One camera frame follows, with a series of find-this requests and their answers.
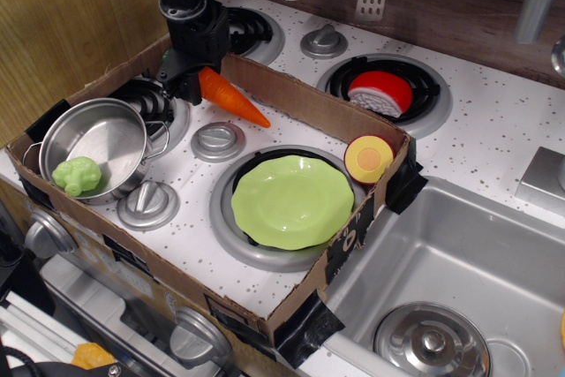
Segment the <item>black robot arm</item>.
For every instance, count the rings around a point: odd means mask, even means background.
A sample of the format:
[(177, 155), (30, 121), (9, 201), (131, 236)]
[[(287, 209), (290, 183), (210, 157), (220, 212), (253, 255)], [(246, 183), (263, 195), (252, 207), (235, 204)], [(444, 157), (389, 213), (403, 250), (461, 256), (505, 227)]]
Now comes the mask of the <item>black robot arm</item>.
[(156, 79), (164, 94), (198, 105), (202, 101), (200, 72), (219, 72), (230, 49), (228, 10), (216, 0), (159, 0), (171, 47)]

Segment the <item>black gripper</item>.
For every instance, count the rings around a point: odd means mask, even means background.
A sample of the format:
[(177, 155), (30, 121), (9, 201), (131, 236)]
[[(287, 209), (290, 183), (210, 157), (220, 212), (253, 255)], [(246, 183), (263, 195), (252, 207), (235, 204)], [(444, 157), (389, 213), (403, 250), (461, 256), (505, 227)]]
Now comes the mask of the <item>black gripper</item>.
[(202, 102), (197, 73), (205, 66), (220, 71), (230, 48), (228, 10), (215, 0), (199, 0), (192, 8), (160, 0), (159, 9), (171, 42), (157, 73), (163, 95), (197, 106)]

